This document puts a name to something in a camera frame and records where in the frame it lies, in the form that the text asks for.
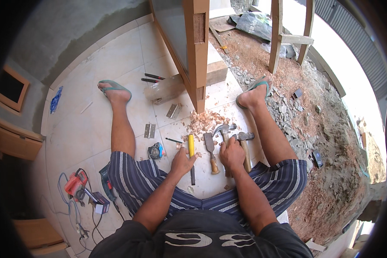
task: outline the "blue striped shorts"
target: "blue striped shorts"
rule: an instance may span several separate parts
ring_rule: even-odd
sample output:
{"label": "blue striped shorts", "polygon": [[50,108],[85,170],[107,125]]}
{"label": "blue striped shorts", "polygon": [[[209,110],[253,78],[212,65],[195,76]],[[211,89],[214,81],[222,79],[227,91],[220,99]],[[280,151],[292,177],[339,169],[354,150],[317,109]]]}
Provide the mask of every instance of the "blue striped shorts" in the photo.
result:
{"label": "blue striped shorts", "polygon": [[[305,160],[286,159],[275,166],[258,164],[249,173],[267,197],[276,216],[283,213],[303,191],[307,183]],[[154,160],[135,161],[124,152],[113,152],[108,176],[133,218],[150,194],[163,182],[167,173],[158,169]],[[217,210],[230,214],[243,227],[248,223],[239,208],[237,189],[207,199],[198,199],[176,187],[165,220],[180,210]]]}

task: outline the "flip-flop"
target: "flip-flop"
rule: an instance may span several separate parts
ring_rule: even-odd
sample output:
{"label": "flip-flop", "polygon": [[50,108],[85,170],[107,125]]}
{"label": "flip-flop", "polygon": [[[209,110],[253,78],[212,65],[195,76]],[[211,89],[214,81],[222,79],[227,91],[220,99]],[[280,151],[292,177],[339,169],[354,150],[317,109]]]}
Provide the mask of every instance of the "flip-flop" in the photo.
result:
{"label": "flip-flop", "polygon": [[130,90],[128,90],[124,86],[118,84],[117,82],[114,82],[112,80],[101,80],[97,84],[99,84],[99,83],[108,83],[112,86],[112,87],[105,87],[105,88],[100,89],[105,96],[106,96],[106,93],[105,93],[106,90],[126,90],[127,92],[130,93],[130,98],[129,98],[128,102],[132,99],[132,92],[130,92]]}
{"label": "flip-flop", "polygon": [[[264,85],[264,84],[267,86],[267,94],[265,95],[265,99],[266,99],[266,98],[269,96],[269,94],[271,93],[272,87],[271,87],[271,89],[269,89],[268,82],[265,81],[265,80],[263,80],[263,81],[261,81],[261,82],[258,82],[258,83],[254,83],[254,85],[252,85],[249,89],[247,89],[247,90],[244,91],[243,93],[245,93],[245,92],[247,92],[247,91],[250,91],[250,90],[253,90],[253,89],[257,88],[259,85]],[[242,106],[241,104],[239,104],[239,102],[238,102],[238,97],[239,97],[240,95],[238,95],[238,96],[236,97],[236,104],[237,104],[240,108],[242,108],[242,109],[247,109],[246,107],[244,107],[244,106]]]}

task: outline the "tile floor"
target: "tile floor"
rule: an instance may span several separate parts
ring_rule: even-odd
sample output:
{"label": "tile floor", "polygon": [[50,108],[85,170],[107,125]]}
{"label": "tile floor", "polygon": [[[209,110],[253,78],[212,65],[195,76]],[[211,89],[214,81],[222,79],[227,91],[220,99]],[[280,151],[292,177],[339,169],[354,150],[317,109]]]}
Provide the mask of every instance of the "tile floor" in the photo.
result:
{"label": "tile floor", "polygon": [[[210,45],[210,60],[221,60],[215,52],[216,50]],[[34,173],[41,175],[40,182],[36,180],[37,195],[46,197],[48,203],[46,204],[42,198],[36,200],[36,203],[44,210],[53,227],[72,246],[73,251],[76,254],[80,253],[78,257],[87,257],[90,254],[88,250],[82,252],[84,248],[81,245],[91,250],[95,244],[91,237],[79,242],[79,234],[71,225],[76,224],[73,206],[71,206],[70,217],[59,213],[67,213],[68,207],[62,201],[57,183],[62,172],[69,176],[78,168],[83,168],[89,176],[92,191],[104,194],[98,171],[109,162],[110,158],[112,110],[106,97],[97,89],[97,82],[102,79],[114,80],[132,92],[127,113],[136,137],[136,160],[147,159],[147,148],[160,142],[167,155],[156,163],[160,169],[169,172],[177,150],[176,144],[165,140],[165,137],[180,140],[182,135],[186,135],[186,128],[182,125],[182,121],[185,125],[189,124],[190,113],[194,110],[189,96],[185,93],[167,103],[153,105],[143,94],[143,89],[148,86],[147,82],[140,80],[144,77],[144,73],[165,78],[178,73],[153,22],[141,24],[104,44],[73,68],[54,91],[49,91],[48,102],[54,97],[57,89],[63,86],[56,112],[49,114],[49,103],[45,105],[42,134],[46,135],[46,141],[36,158],[33,169]],[[226,81],[206,88],[206,95],[209,95],[206,108],[232,118],[242,131],[255,132],[256,127],[253,119],[249,119],[250,114],[235,105],[235,98],[241,92],[240,86],[229,71]],[[184,105],[177,118],[178,121],[166,117],[173,103]],[[146,123],[157,124],[154,139],[144,138]],[[222,137],[214,139],[220,142]],[[219,148],[219,145],[216,145],[214,154],[217,157],[219,169],[224,171],[217,155]],[[253,165],[258,160],[264,160],[258,137],[249,142],[249,149]],[[233,187],[233,179],[225,178],[223,172],[211,175],[209,153],[203,142],[195,141],[195,152],[201,152],[203,156],[195,163],[196,185],[193,187],[193,195],[207,198],[225,191],[226,185]],[[61,177],[60,182],[63,187],[66,183],[64,176]],[[185,175],[178,184],[178,187],[185,191],[188,186],[190,186],[189,174]],[[120,201],[117,204],[125,219],[130,219],[125,206]],[[85,207],[78,206],[78,211],[81,225],[91,233],[94,227],[91,206],[88,204]],[[99,218],[99,214],[94,215],[95,221]],[[98,228],[101,234],[107,237],[121,224],[122,219],[111,207],[109,212],[103,215]],[[94,238],[96,242],[101,240],[97,232],[94,233]]]}

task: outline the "cardboard box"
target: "cardboard box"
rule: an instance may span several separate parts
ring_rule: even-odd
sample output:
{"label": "cardboard box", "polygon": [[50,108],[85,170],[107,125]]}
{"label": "cardboard box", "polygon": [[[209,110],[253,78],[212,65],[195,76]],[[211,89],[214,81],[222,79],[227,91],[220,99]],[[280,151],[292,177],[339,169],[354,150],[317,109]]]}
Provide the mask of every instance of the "cardboard box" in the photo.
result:
{"label": "cardboard box", "polygon": [[94,207],[94,212],[98,214],[105,214],[109,210],[110,202],[99,192],[90,192],[88,189],[84,190],[89,196],[89,203]]}

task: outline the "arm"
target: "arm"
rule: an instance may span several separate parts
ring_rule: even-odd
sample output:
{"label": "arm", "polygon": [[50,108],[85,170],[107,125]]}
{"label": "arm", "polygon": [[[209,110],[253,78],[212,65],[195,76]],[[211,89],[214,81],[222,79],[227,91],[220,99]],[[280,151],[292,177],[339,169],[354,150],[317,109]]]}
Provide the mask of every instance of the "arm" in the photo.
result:
{"label": "arm", "polygon": [[155,189],[133,217],[134,221],[144,225],[152,234],[166,217],[176,184],[183,175],[191,170],[196,161],[197,155],[188,159],[186,157],[188,153],[188,149],[181,147],[172,161],[166,179]]}
{"label": "arm", "polygon": [[252,180],[243,167],[245,152],[233,137],[228,146],[222,143],[221,162],[232,173],[238,191],[239,206],[257,236],[268,224],[278,222],[265,194]]}

